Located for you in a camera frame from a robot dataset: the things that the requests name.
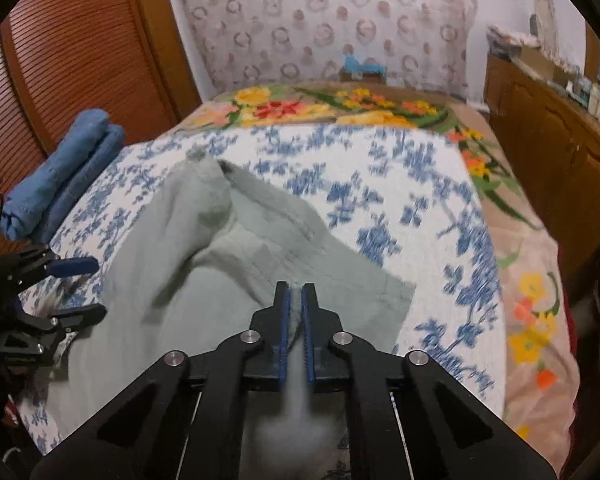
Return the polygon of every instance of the gray-green fabric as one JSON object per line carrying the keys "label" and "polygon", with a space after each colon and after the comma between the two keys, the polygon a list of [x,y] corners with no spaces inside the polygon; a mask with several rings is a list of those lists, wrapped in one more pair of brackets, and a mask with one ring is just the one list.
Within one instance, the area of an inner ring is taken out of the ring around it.
{"label": "gray-green fabric", "polygon": [[[165,352],[199,354],[246,329],[255,310],[271,305],[277,281],[315,283],[320,306],[382,351],[393,347],[414,291],[336,240],[301,198],[224,161],[197,155],[182,163],[114,258],[102,297],[107,317],[72,344],[67,376],[49,384],[47,410],[62,436]],[[337,443],[340,404],[307,412],[314,401],[302,393],[296,347],[280,408],[286,422],[250,415],[243,463],[252,474],[242,478],[294,478],[323,440]],[[253,404],[270,411],[262,399]],[[310,436],[295,436],[304,426]]]}

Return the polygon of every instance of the wooden dresser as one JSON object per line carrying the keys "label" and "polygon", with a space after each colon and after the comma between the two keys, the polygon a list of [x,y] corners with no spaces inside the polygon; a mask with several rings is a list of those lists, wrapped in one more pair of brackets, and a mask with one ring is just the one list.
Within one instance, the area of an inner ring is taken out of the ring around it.
{"label": "wooden dresser", "polygon": [[490,124],[526,196],[560,245],[571,301],[600,256],[600,123],[512,63],[489,56]]}

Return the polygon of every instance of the curtain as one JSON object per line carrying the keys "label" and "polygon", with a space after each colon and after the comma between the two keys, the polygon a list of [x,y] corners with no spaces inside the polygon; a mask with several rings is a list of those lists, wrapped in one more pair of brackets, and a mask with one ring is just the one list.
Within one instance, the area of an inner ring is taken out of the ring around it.
{"label": "curtain", "polygon": [[183,0],[219,92],[337,80],[344,57],[387,66],[388,83],[466,94],[478,0]]}

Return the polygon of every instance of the blue and white floral sheet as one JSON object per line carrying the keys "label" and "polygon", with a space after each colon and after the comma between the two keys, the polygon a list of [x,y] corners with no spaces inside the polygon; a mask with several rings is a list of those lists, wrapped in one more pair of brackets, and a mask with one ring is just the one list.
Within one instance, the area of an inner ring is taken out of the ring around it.
{"label": "blue and white floral sheet", "polygon": [[[100,271],[87,278],[48,279],[22,294],[24,308],[45,315],[98,301],[103,276],[126,234],[189,150],[243,165],[301,196],[334,236],[387,272],[416,283],[394,351],[426,350],[502,415],[505,326],[493,245],[458,149],[421,130],[306,124],[172,131],[129,146],[51,242],[62,257],[95,256]],[[33,387],[19,408],[38,447],[48,452],[60,436],[43,398]]]}

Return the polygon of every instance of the beige floral bedspread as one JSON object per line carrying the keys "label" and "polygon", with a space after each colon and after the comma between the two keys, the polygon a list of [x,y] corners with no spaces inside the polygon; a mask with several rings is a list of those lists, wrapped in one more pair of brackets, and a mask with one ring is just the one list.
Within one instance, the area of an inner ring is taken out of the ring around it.
{"label": "beige floral bedspread", "polygon": [[485,119],[438,94],[371,84],[269,86],[222,94],[184,125],[331,122],[436,131],[458,145],[498,259],[507,327],[504,420],[559,473],[580,378],[570,351],[558,246],[527,201]]}

